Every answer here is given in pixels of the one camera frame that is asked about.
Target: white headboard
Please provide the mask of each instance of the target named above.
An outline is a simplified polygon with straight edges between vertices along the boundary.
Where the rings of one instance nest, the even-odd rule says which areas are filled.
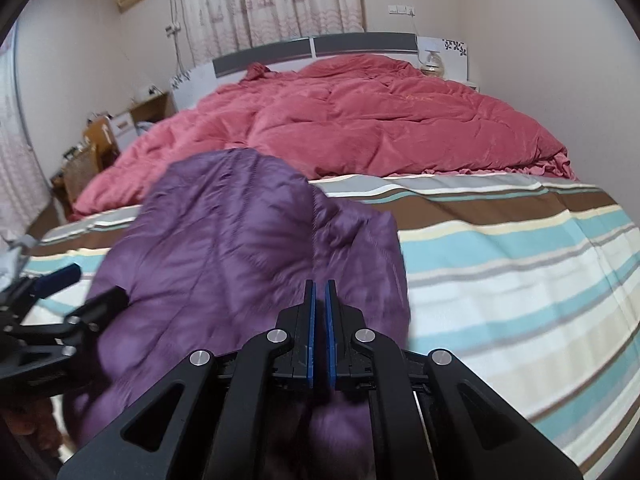
[[[465,43],[398,32],[365,32],[299,38],[216,58],[174,78],[172,94],[177,110],[193,108],[218,86],[239,82],[246,75],[246,67],[254,61],[264,63],[275,72],[286,72],[300,70],[324,57],[370,52],[407,61],[420,68],[427,59],[425,49],[439,51],[445,66],[445,79],[466,82]]]

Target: metal screw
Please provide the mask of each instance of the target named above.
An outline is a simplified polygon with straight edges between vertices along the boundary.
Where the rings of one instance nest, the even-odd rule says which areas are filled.
[[[356,332],[356,339],[361,343],[371,343],[376,338],[376,333],[368,328],[361,328]]]
[[[267,339],[272,343],[282,343],[287,338],[287,333],[279,328],[271,330],[267,334]]]
[[[211,356],[205,350],[196,350],[189,356],[189,362],[195,366],[205,365],[209,362],[209,359],[211,359]]]
[[[446,350],[436,350],[433,355],[431,355],[431,359],[433,362],[440,366],[446,366],[451,362],[451,354]]]

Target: black clamp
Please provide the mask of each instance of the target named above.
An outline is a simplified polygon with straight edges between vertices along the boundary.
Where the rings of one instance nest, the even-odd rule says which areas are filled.
[[[38,300],[80,277],[80,267],[72,264],[41,278],[22,278],[0,294],[0,406],[52,397],[91,380],[76,363],[128,306],[123,289],[115,287],[89,300],[62,323],[20,325]]]
[[[196,350],[61,469],[60,480],[250,480],[262,467],[269,393],[320,384],[369,401],[380,480],[580,480],[576,465],[453,354],[403,351],[329,282],[238,352]],[[314,364],[326,332],[327,370]]]

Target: curtain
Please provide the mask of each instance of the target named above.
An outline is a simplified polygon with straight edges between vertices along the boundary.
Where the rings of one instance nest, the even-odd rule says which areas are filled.
[[[302,36],[362,32],[360,0],[182,0],[194,62]]]
[[[15,84],[15,26],[0,46],[0,252],[24,234],[49,202],[26,139]]]

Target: red comforter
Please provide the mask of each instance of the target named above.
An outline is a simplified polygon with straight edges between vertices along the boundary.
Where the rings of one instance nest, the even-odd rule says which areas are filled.
[[[300,72],[254,64],[157,124],[97,176],[76,216],[139,203],[172,162],[237,147],[316,179],[340,174],[518,171],[574,178],[566,148],[535,120],[385,56],[338,56]]]

